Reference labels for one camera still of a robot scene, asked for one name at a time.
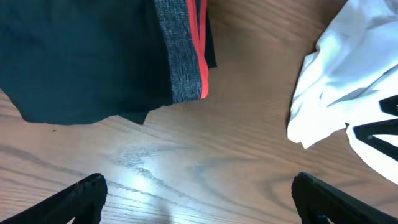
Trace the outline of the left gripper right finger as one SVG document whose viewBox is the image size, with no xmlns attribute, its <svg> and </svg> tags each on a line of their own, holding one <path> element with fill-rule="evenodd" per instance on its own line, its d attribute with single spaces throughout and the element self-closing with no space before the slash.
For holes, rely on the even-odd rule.
<svg viewBox="0 0 398 224">
<path fill-rule="evenodd" d="M 397 218 L 306 172 L 294 177 L 291 190 L 302 224 L 397 224 Z"/>
</svg>

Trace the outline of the white t-shirt with print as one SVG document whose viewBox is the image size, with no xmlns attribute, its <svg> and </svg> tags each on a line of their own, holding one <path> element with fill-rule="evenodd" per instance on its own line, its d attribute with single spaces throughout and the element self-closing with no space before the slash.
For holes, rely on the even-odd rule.
<svg viewBox="0 0 398 224">
<path fill-rule="evenodd" d="M 341 129 L 369 167 L 397 182 L 396 1 L 347 1 L 304 58 L 288 139 L 308 148 Z"/>
</svg>

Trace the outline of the black shorts red grey waistband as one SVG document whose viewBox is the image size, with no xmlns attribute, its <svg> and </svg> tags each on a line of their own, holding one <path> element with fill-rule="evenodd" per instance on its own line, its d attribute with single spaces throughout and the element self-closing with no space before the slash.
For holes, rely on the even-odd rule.
<svg viewBox="0 0 398 224">
<path fill-rule="evenodd" d="M 206 0 L 1 0 L 1 90 L 25 121 L 91 124 L 204 99 Z"/>
</svg>

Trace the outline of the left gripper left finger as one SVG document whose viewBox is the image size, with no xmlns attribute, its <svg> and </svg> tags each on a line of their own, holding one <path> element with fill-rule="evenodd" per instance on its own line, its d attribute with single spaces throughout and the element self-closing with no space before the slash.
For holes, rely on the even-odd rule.
<svg viewBox="0 0 398 224">
<path fill-rule="evenodd" d="M 108 193 L 100 173 L 91 174 L 3 224 L 99 224 Z"/>
</svg>

